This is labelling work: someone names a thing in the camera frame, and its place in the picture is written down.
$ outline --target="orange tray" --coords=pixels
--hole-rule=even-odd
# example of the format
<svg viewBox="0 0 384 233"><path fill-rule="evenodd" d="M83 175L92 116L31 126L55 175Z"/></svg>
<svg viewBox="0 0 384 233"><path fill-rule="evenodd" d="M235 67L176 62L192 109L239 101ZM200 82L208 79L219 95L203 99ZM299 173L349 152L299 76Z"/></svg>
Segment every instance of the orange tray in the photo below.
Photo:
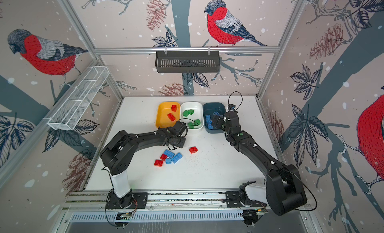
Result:
<svg viewBox="0 0 384 233"><path fill-rule="evenodd" d="M172 105L176 105L176 111L172 111L171 107ZM175 116L175 120L171 121L168 118L168 114L172 113L173 116ZM180 104L173 101L163 102L159 105L159 108L157 110L157 117L156 117L156 127L157 128L167 128L172 127L176 124L176 121L180 119Z"/></svg>

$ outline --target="table surface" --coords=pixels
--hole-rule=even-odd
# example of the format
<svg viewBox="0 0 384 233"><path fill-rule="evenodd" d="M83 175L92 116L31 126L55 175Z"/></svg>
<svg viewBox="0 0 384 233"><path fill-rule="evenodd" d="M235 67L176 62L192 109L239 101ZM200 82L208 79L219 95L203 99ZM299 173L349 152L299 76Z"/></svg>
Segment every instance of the table surface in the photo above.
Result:
<svg viewBox="0 0 384 233"><path fill-rule="evenodd" d="M171 97L126 97L116 116L106 144L120 130L127 133L146 133L156 130L158 105L165 101L197 101L202 105L220 102L228 105L228 96L171 96ZM240 96L231 96L230 102L239 105ZM267 133L254 96L243 96L238 110L242 130L247 131L265 151L276 158L271 139ZM191 154L189 148L196 146L198 152ZM214 190L238 188L242 183L256 180L263 182L261 171L243 154L230 146L222 134L209 134L205 129L188 131L185 145L174 150L183 155L177 163L154 166L166 146L140 150L133 155L127 169L129 184L134 190ZM107 171L99 158L86 190L109 190L112 188Z"/></svg>

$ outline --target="mesh shelf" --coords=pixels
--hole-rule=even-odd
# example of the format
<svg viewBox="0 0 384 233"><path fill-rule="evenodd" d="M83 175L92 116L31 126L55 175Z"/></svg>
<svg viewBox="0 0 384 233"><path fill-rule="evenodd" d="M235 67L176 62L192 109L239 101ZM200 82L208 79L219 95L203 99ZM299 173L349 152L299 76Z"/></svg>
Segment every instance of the mesh shelf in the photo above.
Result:
<svg viewBox="0 0 384 233"><path fill-rule="evenodd" d="M220 69L218 51L157 52L158 73L216 73Z"/></svg>
<svg viewBox="0 0 384 233"><path fill-rule="evenodd" d="M73 87L74 91L52 116L48 125L55 130L73 130L108 75L107 67L89 67L84 79Z"/></svg>

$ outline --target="wall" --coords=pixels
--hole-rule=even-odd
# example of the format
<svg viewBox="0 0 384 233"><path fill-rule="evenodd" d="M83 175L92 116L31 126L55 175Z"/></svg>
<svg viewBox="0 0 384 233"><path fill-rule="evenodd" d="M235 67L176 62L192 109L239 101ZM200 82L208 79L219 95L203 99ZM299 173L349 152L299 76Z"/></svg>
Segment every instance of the wall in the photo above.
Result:
<svg viewBox="0 0 384 233"><path fill-rule="evenodd" d="M59 87L64 83L64 73L66 83L71 84L92 59L82 50L84 44L56 0L0 0L0 14L1 170L69 88L68 85ZM18 37L8 41L9 34L16 29L58 41L47 43L41 39L46 43L43 48L28 41L34 36L26 38L27 41ZM14 44L15 54L9 43ZM17 52L24 46L25 53ZM76 52L83 54L76 57L73 54ZM73 131L46 132L3 186L0 232L48 232L66 194L81 190L97 146L118 105L110 88L104 86Z"/></svg>
<svg viewBox="0 0 384 233"><path fill-rule="evenodd" d="M325 232L384 226L384 0L363 1L308 0L262 97Z"/></svg>
<svg viewBox="0 0 384 233"><path fill-rule="evenodd" d="M208 27L205 8L211 0L70 0L95 47L217 46L231 40L223 31ZM228 26L242 24L254 42L233 41L222 46L278 45L295 0L223 0L236 17ZM128 82L125 95L217 95L240 90L256 94L273 54L222 54L219 74L169 74L160 76L154 55L104 55L105 64L120 82Z"/></svg>

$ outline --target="toy brick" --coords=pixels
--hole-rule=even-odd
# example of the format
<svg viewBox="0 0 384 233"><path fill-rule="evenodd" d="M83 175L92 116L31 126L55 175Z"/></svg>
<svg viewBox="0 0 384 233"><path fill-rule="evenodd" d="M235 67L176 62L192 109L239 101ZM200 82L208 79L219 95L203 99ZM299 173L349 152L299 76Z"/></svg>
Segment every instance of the toy brick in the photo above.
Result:
<svg viewBox="0 0 384 233"><path fill-rule="evenodd" d="M179 159L181 159L183 156L179 153L177 153L174 157L172 157L172 162L176 163Z"/></svg>
<svg viewBox="0 0 384 233"><path fill-rule="evenodd" d="M183 116L184 117L187 117L189 115L189 110L185 110L184 112L183 112Z"/></svg>
<svg viewBox="0 0 384 233"><path fill-rule="evenodd" d="M155 166L163 166L163 161L162 160L155 160Z"/></svg>
<svg viewBox="0 0 384 233"><path fill-rule="evenodd" d="M175 153L170 152L169 150L165 150L163 154L168 156L169 158L172 158L175 156Z"/></svg>
<svg viewBox="0 0 384 233"><path fill-rule="evenodd" d="M168 158L168 156L165 155L165 154L162 154L162 155L160 156L160 159L162 159L162 160L166 160L167 158Z"/></svg>
<svg viewBox="0 0 384 233"><path fill-rule="evenodd" d="M189 123L187 124L187 126L189 126L190 129L194 129L194 128L195 128L193 122L189 122Z"/></svg>
<svg viewBox="0 0 384 233"><path fill-rule="evenodd" d="M168 115L168 118L171 120L171 121L174 121L176 118L175 116L172 115L172 113L169 113Z"/></svg>
<svg viewBox="0 0 384 233"><path fill-rule="evenodd" d="M200 124L201 124L201 122L200 122L200 120L199 120L199 119L197 119L197 120L195 120L195 122L193 122L193 124L194 124L194 126L198 126L198 125L200 125Z"/></svg>
<svg viewBox="0 0 384 233"><path fill-rule="evenodd" d="M195 146L189 148L189 152L190 152L191 154L196 153L197 151L198 151L198 149L197 149Z"/></svg>

